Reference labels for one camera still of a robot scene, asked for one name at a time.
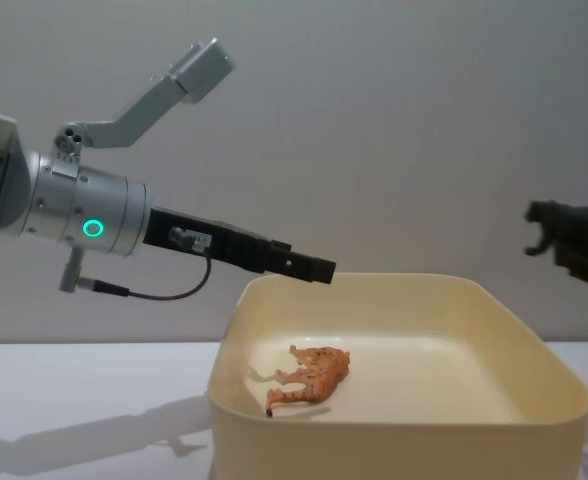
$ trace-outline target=green led ring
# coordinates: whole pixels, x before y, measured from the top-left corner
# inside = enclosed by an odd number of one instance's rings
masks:
[[[90,238],[100,237],[103,232],[105,232],[105,226],[100,220],[93,218],[83,224],[83,233]]]

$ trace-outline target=orange toy dinosaur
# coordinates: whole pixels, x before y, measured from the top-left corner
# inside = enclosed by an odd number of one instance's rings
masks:
[[[290,353],[296,358],[296,363],[305,368],[301,367],[291,374],[276,370],[275,379],[281,385],[302,383],[305,387],[293,392],[270,389],[265,405],[268,417],[272,416],[274,403],[320,403],[327,400],[349,373],[350,352],[333,347],[298,350],[290,345]]]

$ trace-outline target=table surface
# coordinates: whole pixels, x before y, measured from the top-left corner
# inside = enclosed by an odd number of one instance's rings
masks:
[[[549,345],[588,383],[588,343]],[[218,346],[0,345],[0,480],[214,480]]]

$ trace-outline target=plastic bin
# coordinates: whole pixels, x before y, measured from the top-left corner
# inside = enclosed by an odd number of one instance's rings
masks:
[[[269,418],[290,344],[348,350],[350,374]],[[251,282],[208,397],[217,480],[576,480],[588,422],[581,379],[479,285],[442,275]]]

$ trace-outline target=gray wall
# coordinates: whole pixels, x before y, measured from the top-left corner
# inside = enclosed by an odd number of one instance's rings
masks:
[[[588,337],[588,286],[522,254],[530,200],[588,204],[588,1],[0,0],[0,113],[47,151],[213,36],[232,76],[86,163],[341,271],[469,277],[546,338]],[[217,338],[253,278],[216,264],[174,304],[68,296],[66,257],[0,236],[0,341]],[[158,293],[202,270],[151,247],[85,264]]]

